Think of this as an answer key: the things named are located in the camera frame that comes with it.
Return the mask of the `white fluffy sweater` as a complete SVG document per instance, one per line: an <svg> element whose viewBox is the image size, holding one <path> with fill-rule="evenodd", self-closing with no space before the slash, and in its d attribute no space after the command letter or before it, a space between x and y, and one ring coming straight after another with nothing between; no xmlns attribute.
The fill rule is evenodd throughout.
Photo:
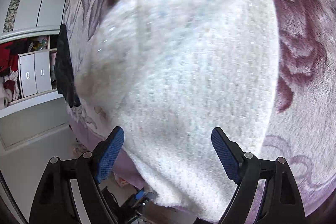
<svg viewBox="0 0 336 224"><path fill-rule="evenodd" d="M161 206L217 222L235 186L211 144L224 129L258 155L272 113L273 0L118 0L75 75Z"/></svg>

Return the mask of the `black garment on bed edge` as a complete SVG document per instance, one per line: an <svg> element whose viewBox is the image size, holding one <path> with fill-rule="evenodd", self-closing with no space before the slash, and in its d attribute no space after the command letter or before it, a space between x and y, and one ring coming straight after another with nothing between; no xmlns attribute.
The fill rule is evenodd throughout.
<svg viewBox="0 0 336 224"><path fill-rule="evenodd" d="M63 95L70 108L79 107L81 106L81 102L75 88L75 79L65 24L60 25L56 49L54 73L58 93Z"/></svg>

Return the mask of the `red garment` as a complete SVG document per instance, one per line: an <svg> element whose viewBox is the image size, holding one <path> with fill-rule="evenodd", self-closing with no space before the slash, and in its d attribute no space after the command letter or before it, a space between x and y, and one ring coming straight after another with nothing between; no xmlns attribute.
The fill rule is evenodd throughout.
<svg viewBox="0 0 336 224"><path fill-rule="evenodd" d="M19 55L27 53L29 45L29 39L14 40L1 44L1 76L9 75L11 72L16 72L18 70Z"/></svg>

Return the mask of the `white wardrobe cabinet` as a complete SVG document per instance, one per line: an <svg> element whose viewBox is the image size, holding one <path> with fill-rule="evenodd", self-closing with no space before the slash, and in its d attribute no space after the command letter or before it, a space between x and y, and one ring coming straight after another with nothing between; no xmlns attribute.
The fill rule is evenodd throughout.
<svg viewBox="0 0 336 224"><path fill-rule="evenodd" d="M1 43L57 35L66 0L1 0Z"/></svg>

